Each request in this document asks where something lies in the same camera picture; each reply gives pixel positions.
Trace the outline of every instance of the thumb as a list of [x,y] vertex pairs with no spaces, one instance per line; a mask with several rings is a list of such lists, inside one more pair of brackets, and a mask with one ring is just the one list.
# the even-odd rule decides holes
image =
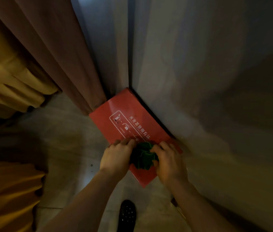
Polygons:
[[155,169],[156,169],[156,173],[158,173],[159,168],[160,168],[159,162],[157,160],[153,160],[153,163],[154,163],[154,166],[155,166]]

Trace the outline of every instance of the red box lid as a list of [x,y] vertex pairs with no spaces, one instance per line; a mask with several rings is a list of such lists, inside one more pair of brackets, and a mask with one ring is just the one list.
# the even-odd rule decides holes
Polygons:
[[[102,104],[89,116],[110,144],[116,139],[122,140],[128,137],[135,139],[137,143],[150,141],[158,144],[165,141],[173,143],[182,153],[176,142],[161,128],[128,88]],[[157,176],[154,166],[144,170],[137,169],[134,164],[131,164],[130,171],[142,187]]]

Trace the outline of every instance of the person's left hand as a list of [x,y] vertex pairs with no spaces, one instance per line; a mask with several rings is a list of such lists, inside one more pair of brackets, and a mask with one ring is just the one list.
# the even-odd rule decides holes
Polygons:
[[130,155],[135,146],[134,139],[116,140],[105,149],[100,162],[100,171],[105,171],[120,181],[129,170]]

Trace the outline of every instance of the green cloth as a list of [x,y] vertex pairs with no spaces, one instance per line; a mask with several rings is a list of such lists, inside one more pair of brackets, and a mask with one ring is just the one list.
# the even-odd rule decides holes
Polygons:
[[149,170],[153,165],[153,160],[157,160],[158,156],[154,152],[150,152],[153,144],[150,142],[142,142],[136,145],[130,156],[130,163],[134,164],[137,169]]

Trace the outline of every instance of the black clog with holes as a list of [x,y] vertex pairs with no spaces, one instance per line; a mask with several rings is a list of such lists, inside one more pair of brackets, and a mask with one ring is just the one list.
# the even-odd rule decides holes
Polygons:
[[133,232],[136,224],[137,211],[133,202],[126,199],[121,203],[117,232]]

